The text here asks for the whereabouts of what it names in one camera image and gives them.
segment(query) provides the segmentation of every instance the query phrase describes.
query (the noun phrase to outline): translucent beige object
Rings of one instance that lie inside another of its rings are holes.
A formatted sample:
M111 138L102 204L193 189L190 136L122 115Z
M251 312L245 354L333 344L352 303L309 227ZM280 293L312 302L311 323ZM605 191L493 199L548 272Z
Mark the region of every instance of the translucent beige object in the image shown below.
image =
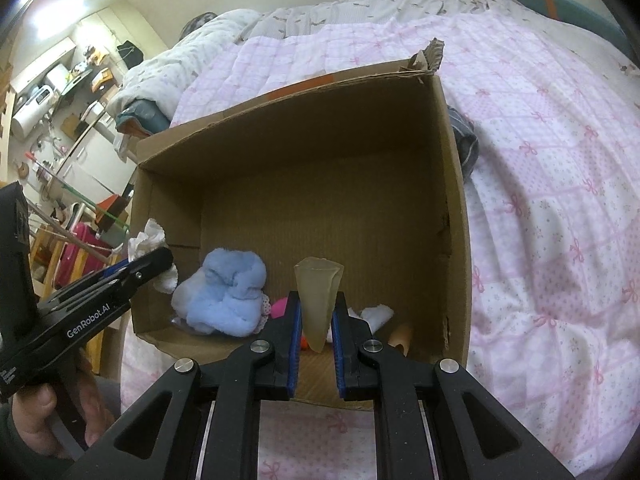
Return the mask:
M411 338L414 336L414 327L408 323L402 323L397 327L389 336L389 346L397 348L404 354L404 357L409 353L409 346L411 345Z
M302 330L309 348L321 352L331 325L344 266L309 256L294 270L302 307Z

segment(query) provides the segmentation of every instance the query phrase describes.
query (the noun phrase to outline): open cardboard box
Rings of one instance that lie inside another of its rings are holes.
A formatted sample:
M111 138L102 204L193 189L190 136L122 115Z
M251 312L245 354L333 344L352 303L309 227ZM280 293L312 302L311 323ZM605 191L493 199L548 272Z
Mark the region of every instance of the open cardboard box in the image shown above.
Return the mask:
M138 156L132 232L155 218L181 280L216 247L251 250L266 264L264 291L275 301L295 290L296 263L328 258L344 265L349 306L395 311L380 339L409 322L411 358L466 362L462 174L429 63L323 75L145 139ZM174 328L170 297L150 286L132 314L135 332L175 358L204 364L244 342ZM342 405L331 345L302 352L296 398Z

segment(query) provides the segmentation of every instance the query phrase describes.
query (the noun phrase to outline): pink suitcase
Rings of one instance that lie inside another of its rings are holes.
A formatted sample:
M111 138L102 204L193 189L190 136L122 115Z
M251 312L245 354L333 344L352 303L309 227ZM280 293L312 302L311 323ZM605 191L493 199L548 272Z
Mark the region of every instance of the pink suitcase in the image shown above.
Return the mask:
M79 223L74 228L73 233L87 244L104 247L105 250L96 249L99 253L104 254L104 256L109 256L111 254L111 248L104 242L98 240L98 238L95 237L95 231L87 224ZM56 288L61 288L69 284L71 272L74 269L74 263L76 262L79 250L80 248L77 245L73 245L71 243L66 245L65 250L62 253L62 257L60 258L60 266L58 267L58 272L56 273L56 279L54 281ZM100 260L97 260L90 255L84 264L82 275L84 276L94 270L100 270L103 267L104 264Z

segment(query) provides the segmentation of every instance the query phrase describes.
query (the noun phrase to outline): sleeve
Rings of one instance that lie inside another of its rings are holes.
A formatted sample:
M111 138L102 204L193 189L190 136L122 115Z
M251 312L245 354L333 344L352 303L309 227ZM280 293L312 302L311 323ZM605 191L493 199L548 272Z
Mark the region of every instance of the sleeve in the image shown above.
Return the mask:
M5 478L25 480L56 480L71 465L71 460L42 456L22 441L15 429L8 404L0 406L0 465Z

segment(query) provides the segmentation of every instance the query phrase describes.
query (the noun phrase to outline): blue fluffy cloth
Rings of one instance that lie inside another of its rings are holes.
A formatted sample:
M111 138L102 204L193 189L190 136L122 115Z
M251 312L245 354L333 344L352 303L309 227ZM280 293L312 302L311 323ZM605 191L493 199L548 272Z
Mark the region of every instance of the blue fluffy cloth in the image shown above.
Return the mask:
M202 267L175 289L171 305L201 334L251 334L262 313L267 269L255 253L218 248Z

